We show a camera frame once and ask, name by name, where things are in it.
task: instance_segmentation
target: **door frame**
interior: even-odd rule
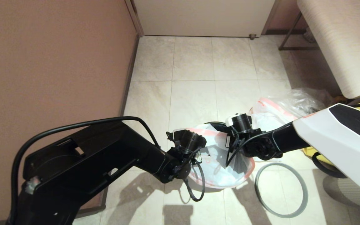
[[[272,10],[270,11],[269,17],[266,20],[265,27],[263,27],[262,35],[265,35],[266,32],[268,31],[269,25],[270,25],[271,21],[273,20],[274,14],[276,13],[279,4],[280,4],[280,0],[274,1]]]
[[[136,5],[134,4],[133,0],[124,0],[126,2],[127,5],[127,9],[129,10],[131,19],[133,20],[133,24],[134,27],[136,28],[137,34],[139,35],[139,37],[144,36],[144,30],[143,27],[141,26],[141,22],[140,19],[138,18],[137,15],[137,8]]]

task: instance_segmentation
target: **plastic bag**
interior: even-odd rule
[[[272,131],[300,117],[320,111],[333,105],[333,98],[325,90],[297,88],[280,98],[260,98],[250,109],[252,127]],[[280,162],[273,158],[270,162]]]
[[[205,186],[208,188],[233,188],[242,184],[251,175],[255,168],[252,158],[241,154],[226,165],[227,134],[217,131],[210,124],[202,124],[195,128],[188,128],[206,139],[206,146],[200,150],[202,163],[201,168],[205,176]],[[191,168],[189,178],[202,185],[201,174],[196,165]]]
[[[326,90],[297,88],[280,98],[269,97],[285,111],[296,118],[315,113],[334,104],[333,98]]]

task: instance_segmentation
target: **white door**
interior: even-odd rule
[[[145,35],[260,36],[275,0],[134,0]]]

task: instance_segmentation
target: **brown wall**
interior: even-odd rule
[[[270,21],[268,30],[288,30],[293,26],[300,9],[297,6],[297,0],[277,0],[278,7],[274,11],[274,16]],[[301,18],[296,29],[305,29],[307,27],[304,18]]]
[[[124,0],[0,0],[0,220],[21,144],[119,115],[135,38]]]

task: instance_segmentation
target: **metal frame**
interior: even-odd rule
[[[294,21],[293,26],[291,27],[291,29],[288,31],[287,36],[284,38],[283,43],[281,43],[280,47],[279,47],[279,51],[283,51],[283,50],[318,50],[320,49],[319,47],[284,47],[284,45],[286,44],[288,38],[291,35],[291,32],[294,30],[294,28],[297,26],[298,21],[300,21],[301,17],[302,17],[303,13],[300,12],[297,15],[297,18]]]

